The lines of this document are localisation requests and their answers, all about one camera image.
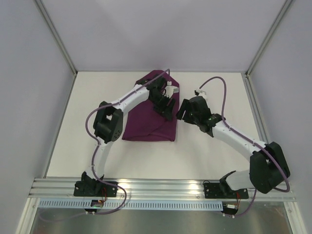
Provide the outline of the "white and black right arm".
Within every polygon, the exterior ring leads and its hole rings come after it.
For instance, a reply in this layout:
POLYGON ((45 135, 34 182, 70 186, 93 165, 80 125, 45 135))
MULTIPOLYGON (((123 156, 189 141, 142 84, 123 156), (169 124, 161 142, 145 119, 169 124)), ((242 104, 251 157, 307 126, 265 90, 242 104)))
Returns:
POLYGON ((219 190, 224 197, 232 197, 238 190, 247 188, 267 194, 290 177, 291 173, 279 144, 243 136, 227 124, 220 114, 211 113, 204 97, 184 99, 176 117, 196 125, 200 131, 231 146, 248 160, 248 170, 231 171, 219 180, 219 190))

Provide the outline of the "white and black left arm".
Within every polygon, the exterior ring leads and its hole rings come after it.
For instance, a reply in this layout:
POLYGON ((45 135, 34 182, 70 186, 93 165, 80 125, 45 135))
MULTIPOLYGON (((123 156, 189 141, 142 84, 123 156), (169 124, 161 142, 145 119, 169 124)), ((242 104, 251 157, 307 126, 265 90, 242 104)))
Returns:
POLYGON ((117 182, 101 183, 109 151, 115 141, 174 141, 179 84, 167 74, 144 77, 121 98, 103 101, 93 111, 94 138, 99 144, 91 166, 75 183, 74 196, 115 197, 117 182))

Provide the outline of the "purple cloth drape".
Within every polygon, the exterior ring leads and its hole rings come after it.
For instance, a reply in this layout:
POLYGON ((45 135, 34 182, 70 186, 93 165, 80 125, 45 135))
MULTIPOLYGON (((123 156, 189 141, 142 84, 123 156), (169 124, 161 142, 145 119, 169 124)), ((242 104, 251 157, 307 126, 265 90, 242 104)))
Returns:
POLYGON ((171 121, 162 117, 153 108, 150 100, 137 105, 128 113, 127 123, 122 136, 126 141, 175 141, 177 119, 179 109, 179 93, 172 95, 175 100, 173 107, 173 119, 171 121))

